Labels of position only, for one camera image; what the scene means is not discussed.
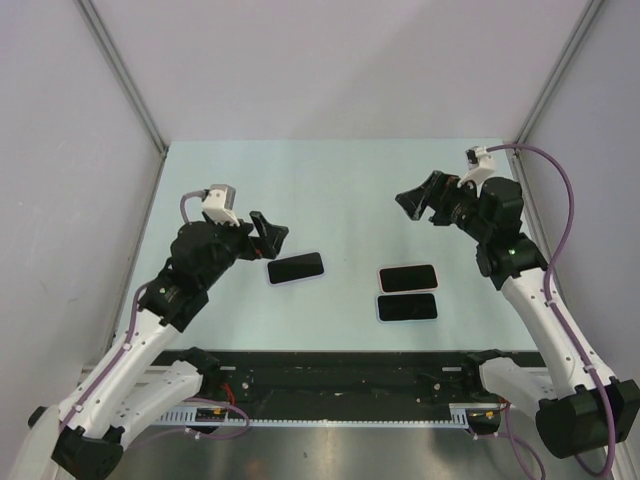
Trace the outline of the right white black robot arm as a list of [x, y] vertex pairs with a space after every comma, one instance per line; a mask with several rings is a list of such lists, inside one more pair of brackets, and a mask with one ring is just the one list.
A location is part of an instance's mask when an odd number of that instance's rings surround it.
[[461, 376], [463, 393], [473, 401], [495, 394], [514, 403], [560, 459], [625, 441], [639, 412], [639, 387], [617, 378], [545, 282], [547, 262], [522, 230], [520, 184], [493, 177], [476, 185], [434, 171], [395, 200], [411, 220], [432, 209], [432, 224], [454, 225], [476, 241], [481, 274], [518, 313], [549, 375], [542, 381], [498, 351], [486, 351], [472, 356], [472, 369]]

